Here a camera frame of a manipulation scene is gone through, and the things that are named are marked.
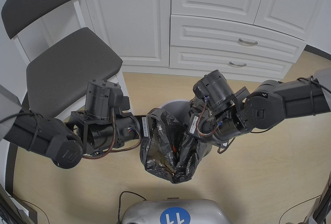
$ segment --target robot logo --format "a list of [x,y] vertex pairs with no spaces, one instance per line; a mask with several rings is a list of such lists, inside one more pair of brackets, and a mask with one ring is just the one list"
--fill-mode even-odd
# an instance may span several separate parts
[[190,214],[181,207],[170,207],[163,211],[160,217],[161,224],[190,224]]

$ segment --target gray chair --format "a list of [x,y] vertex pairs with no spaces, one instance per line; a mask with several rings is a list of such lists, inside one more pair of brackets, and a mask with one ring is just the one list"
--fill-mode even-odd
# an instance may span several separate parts
[[[60,5],[73,1],[81,29],[63,38],[30,61],[17,34]],[[127,94],[121,58],[94,32],[85,27],[78,0],[7,0],[2,21],[27,64],[30,109],[45,117],[65,119],[85,103],[88,81],[118,82]]]

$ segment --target light wood floor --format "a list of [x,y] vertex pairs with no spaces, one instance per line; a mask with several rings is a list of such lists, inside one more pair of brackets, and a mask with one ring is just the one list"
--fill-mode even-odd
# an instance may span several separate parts
[[[328,61],[303,52],[284,81],[308,77]],[[135,114],[176,98],[191,99],[198,77],[124,73]],[[259,84],[228,81],[234,91]],[[115,224],[118,196],[133,191],[149,200],[168,197],[217,201],[234,223],[278,223],[291,206],[320,194],[331,170],[331,114],[285,120],[264,134],[236,139],[222,155],[216,147],[200,163],[193,179],[172,185],[145,172],[139,150],[82,160],[75,168],[57,168],[51,160],[19,149],[14,193],[40,206],[55,223]],[[122,212],[139,198],[125,195]],[[303,221],[312,202],[289,211],[282,223]],[[39,223],[46,218],[39,214]]]

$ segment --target drawer handle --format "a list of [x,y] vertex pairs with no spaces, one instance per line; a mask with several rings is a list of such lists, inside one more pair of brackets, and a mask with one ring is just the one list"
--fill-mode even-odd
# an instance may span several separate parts
[[244,64],[236,64],[236,63],[233,63],[232,61],[230,61],[229,64],[230,64],[230,65],[237,66],[237,67],[245,67],[245,66],[247,66],[246,63],[244,63]]
[[253,44],[253,45],[258,44],[257,41],[256,41],[256,42],[248,42],[248,41],[244,41],[244,40],[242,40],[241,38],[239,38],[239,42],[241,42],[241,43],[245,43],[245,44]]

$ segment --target white drawer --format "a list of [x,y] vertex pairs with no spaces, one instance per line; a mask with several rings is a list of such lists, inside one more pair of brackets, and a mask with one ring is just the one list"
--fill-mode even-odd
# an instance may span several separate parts
[[254,25],[187,15],[171,15],[170,45],[240,52],[293,63],[306,46],[303,40]]
[[[237,65],[246,64],[246,66],[231,65],[230,62]],[[291,65],[290,62],[250,54],[170,46],[170,68],[206,71],[218,69],[221,73],[228,72],[282,79]]]

